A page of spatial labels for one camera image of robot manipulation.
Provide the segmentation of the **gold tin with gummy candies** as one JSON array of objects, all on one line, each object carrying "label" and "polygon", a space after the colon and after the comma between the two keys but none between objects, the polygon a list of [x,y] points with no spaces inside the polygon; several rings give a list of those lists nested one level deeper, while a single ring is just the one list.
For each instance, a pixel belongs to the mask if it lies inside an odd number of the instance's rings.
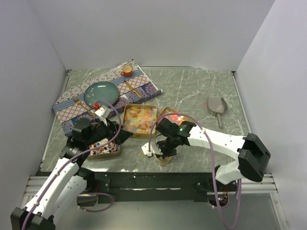
[{"label": "gold tin with gummy candies", "polygon": [[172,123],[175,123],[177,125],[181,125],[182,122],[184,121],[188,121],[188,122],[193,122],[194,121],[188,117],[185,117],[185,116],[182,116],[182,115],[177,115],[177,113],[179,113],[179,111],[169,107],[169,106],[166,106],[161,112],[160,114],[157,116],[158,118],[163,116],[163,115],[166,115],[166,114],[171,114],[171,115],[168,115],[168,116],[165,116],[165,119],[168,119],[170,120]]}]

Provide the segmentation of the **teal ceramic plate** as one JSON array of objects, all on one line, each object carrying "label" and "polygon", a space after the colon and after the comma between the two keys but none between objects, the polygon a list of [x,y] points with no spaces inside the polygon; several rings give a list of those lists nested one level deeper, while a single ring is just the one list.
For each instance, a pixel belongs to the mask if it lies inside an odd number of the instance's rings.
[{"label": "teal ceramic plate", "polygon": [[119,90],[116,85],[101,81],[90,85],[84,93],[84,101],[87,106],[93,108],[97,101],[105,101],[114,104],[119,97]]}]

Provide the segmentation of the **gold tin with popsicle candies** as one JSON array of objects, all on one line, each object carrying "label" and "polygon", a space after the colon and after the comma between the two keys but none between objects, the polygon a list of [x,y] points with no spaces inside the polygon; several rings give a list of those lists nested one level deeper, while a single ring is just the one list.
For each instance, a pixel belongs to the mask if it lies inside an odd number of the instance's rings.
[{"label": "gold tin with popsicle candies", "polygon": [[157,119],[157,107],[147,104],[126,104],[123,115],[123,129],[133,133],[135,138],[148,138],[153,127],[152,137],[155,135],[154,122]]}]

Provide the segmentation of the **metal candy scoop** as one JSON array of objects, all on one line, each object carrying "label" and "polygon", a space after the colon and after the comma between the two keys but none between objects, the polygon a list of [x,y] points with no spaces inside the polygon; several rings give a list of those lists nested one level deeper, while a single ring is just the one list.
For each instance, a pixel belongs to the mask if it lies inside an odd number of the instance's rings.
[{"label": "metal candy scoop", "polygon": [[223,128],[221,116],[227,111],[227,103],[222,97],[208,97],[207,100],[208,112],[217,117],[218,127]]}]

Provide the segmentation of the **gold tin with lollipops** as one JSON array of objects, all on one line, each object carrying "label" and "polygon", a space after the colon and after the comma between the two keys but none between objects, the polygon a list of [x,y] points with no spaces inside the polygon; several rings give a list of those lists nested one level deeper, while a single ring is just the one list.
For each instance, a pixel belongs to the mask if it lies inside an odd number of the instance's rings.
[{"label": "gold tin with lollipops", "polygon": [[99,149],[92,150],[89,153],[87,159],[92,161],[92,160],[114,158],[120,155],[121,155],[121,146],[118,145],[116,142],[110,142]]}]

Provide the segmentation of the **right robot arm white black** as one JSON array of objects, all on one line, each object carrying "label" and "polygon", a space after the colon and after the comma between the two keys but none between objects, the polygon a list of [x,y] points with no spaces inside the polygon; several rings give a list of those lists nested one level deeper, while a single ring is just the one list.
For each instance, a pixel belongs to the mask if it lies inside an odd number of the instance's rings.
[{"label": "right robot arm white black", "polygon": [[212,149],[233,159],[233,162],[214,169],[215,176],[210,179],[210,186],[216,191],[242,178],[262,182],[271,158],[260,138],[252,133],[247,136],[229,135],[199,127],[189,121],[178,125],[166,118],[161,120],[156,129],[166,137],[157,143],[163,157],[174,156],[178,146],[187,145]]}]

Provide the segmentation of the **clear glass jar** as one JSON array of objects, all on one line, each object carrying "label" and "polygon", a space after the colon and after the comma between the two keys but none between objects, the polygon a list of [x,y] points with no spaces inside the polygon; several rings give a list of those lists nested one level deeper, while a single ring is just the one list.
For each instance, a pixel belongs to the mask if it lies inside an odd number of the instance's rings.
[{"label": "clear glass jar", "polygon": [[172,157],[163,158],[161,155],[155,155],[155,160],[158,162],[160,166],[166,166],[170,163]]}]

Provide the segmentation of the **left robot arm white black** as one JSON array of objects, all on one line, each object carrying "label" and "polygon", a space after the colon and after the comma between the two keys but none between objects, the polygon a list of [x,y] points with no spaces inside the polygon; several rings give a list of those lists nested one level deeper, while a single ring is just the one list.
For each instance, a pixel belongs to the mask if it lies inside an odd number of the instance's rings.
[{"label": "left robot arm white black", "polygon": [[56,216],[63,213],[79,194],[98,194],[94,172],[82,167],[91,152],[89,147],[104,139],[107,142],[98,148],[113,141],[120,145],[131,136],[131,132],[123,130],[121,123],[109,119],[95,125],[87,118],[76,121],[50,176],[23,208],[17,207],[11,213],[12,229],[54,230]]}]

